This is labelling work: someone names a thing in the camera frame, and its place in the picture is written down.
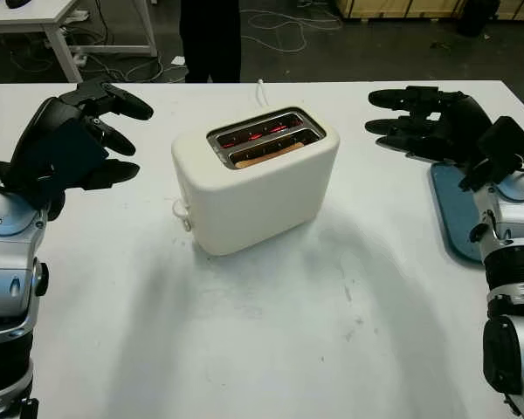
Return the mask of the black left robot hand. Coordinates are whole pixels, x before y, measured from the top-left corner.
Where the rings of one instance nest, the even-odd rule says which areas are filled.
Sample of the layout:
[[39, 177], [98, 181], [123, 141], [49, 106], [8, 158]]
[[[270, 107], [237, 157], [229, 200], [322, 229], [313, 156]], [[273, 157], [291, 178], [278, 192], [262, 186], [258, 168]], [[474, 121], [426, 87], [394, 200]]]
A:
[[105, 113], [149, 120], [153, 108], [103, 79], [77, 84], [41, 104], [22, 133], [3, 184], [21, 192], [109, 189], [134, 178], [139, 166], [110, 159], [110, 150], [132, 156], [135, 147], [100, 119]]

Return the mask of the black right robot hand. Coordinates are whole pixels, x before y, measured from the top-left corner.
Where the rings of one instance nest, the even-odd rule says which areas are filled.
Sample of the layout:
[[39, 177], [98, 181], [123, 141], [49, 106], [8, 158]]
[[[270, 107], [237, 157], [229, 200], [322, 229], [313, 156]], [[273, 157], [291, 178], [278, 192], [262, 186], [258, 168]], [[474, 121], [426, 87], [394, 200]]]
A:
[[404, 112], [365, 123], [368, 132], [379, 136], [376, 144], [417, 160], [462, 166], [478, 158], [476, 141], [492, 126], [477, 101], [460, 91], [407, 86], [374, 91], [368, 99], [373, 106]]

